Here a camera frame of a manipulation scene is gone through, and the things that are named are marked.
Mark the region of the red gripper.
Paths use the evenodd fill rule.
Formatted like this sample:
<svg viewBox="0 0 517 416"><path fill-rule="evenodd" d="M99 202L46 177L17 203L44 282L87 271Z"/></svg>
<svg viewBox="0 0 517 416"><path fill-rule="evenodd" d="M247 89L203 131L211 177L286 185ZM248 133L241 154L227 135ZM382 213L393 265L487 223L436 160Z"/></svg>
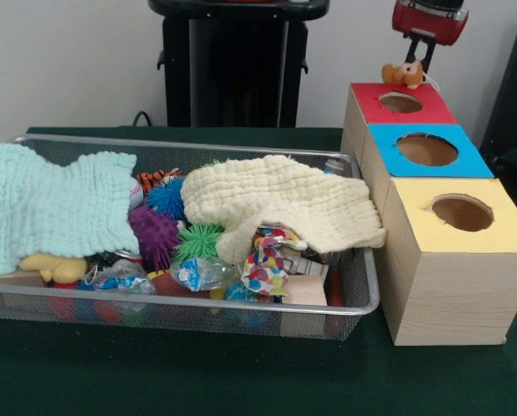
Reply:
<svg viewBox="0 0 517 416"><path fill-rule="evenodd" d="M392 28L404 36L424 36L434 42L426 42L422 70L429 71L435 51L435 43L453 45L461 35L467 21L468 10L462 8L463 1L396 1ZM418 41L412 41L405 62L416 61Z"/></svg>

